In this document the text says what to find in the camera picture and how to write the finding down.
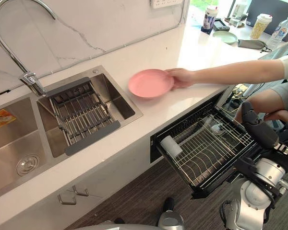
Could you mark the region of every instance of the chrome faucet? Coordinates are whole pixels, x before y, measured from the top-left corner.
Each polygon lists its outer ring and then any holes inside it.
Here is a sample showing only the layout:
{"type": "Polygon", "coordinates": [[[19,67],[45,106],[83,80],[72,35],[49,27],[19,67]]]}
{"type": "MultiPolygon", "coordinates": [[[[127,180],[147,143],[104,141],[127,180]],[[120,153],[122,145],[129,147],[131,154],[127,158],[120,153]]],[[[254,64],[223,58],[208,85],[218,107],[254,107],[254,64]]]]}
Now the chrome faucet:
{"type": "MultiPolygon", "coordinates": [[[[8,1],[11,0],[0,0],[0,8],[8,1]]],[[[55,13],[44,2],[42,2],[41,0],[31,0],[31,1],[34,1],[37,4],[41,5],[42,7],[44,7],[48,11],[48,13],[52,16],[52,18],[56,19],[55,13]]],[[[19,58],[5,44],[1,36],[0,36],[0,46],[11,57],[11,59],[16,63],[16,65],[24,72],[24,74],[19,78],[19,80],[21,80],[26,86],[28,86],[37,96],[45,95],[46,91],[36,78],[36,74],[29,71],[24,66],[24,64],[19,60],[19,58]]]]}

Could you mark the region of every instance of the wire dish rack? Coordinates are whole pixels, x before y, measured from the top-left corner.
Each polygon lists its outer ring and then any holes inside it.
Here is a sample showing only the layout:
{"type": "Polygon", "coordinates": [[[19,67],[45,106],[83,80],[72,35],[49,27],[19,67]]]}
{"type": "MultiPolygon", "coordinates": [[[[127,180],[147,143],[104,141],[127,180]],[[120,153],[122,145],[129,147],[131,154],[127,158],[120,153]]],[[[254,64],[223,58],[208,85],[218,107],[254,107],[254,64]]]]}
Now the wire dish rack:
{"type": "Polygon", "coordinates": [[[68,147],[67,155],[85,148],[120,127],[89,78],[55,89],[48,96],[68,147]]]}
{"type": "Polygon", "coordinates": [[[183,152],[172,161],[195,187],[252,143],[250,135],[219,113],[199,119],[173,139],[183,152]]]}

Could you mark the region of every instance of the sink rack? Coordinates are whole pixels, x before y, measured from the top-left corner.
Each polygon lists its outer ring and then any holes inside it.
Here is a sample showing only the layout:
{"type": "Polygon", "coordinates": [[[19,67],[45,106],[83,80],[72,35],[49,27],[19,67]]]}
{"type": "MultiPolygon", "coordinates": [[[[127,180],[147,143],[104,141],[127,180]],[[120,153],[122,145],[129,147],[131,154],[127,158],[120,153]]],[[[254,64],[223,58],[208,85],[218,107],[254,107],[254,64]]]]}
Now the sink rack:
{"type": "Polygon", "coordinates": [[[65,150],[67,155],[120,127],[89,78],[81,78],[55,89],[47,97],[68,145],[65,150]]]}

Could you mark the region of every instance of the white cabinet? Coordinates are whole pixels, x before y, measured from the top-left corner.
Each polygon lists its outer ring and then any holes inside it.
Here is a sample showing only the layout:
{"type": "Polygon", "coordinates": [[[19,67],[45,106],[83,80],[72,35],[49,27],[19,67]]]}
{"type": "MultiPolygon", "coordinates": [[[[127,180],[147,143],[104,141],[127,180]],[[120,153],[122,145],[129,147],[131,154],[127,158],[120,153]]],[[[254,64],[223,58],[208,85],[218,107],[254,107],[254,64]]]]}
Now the white cabinet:
{"type": "MultiPolygon", "coordinates": [[[[73,202],[74,192],[61,193],[64,202],[73,202]]],[[[57,195],[51,195],[26,209],[0,226],[0,230],[62,230],[96,207],[101,198],[75,196],[76,205],[60,204],[57,195]]]]}
{"type": "Polygon", "coordinates": [[[109,198],[151,167],[149,137],[142,138],[109,159],[82,181],[89,194],[109,198]]]}
{"type": "Polygon", "coordinates": [[[53,194],[26,209],[0,226],[0,230],[63,230],[77,219],[95,208],[112,194],[151,167],[149,136],[143,137],[126,149],[92,169],[79,183],[74,184],[77,192],[88,196],[75,195],[74,189],[61,192],[62,205],[58,194],[53,194]]]}

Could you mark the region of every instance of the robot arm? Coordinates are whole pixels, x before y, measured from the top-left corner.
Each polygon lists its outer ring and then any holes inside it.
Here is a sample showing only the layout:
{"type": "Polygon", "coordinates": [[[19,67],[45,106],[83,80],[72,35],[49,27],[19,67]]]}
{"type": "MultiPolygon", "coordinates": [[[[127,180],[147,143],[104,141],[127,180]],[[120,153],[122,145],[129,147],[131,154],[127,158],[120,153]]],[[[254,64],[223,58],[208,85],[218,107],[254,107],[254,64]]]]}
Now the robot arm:
{"type": "Polygon", "coordinates": [[[257,163],[247,158],[236,161],[235,167],[244,177],[232,184],[234,199],[223,203],[220,215],[227,229],[261,230],[270,209],[288,190],[288,183],[282,180],[288,172],[288,123],[277,134],[258,120],[249,102],[242,104],[242,120],[247,132],[264,150],[257,163]],[[227,218],[225,204],[230,205],[227,218]]]}

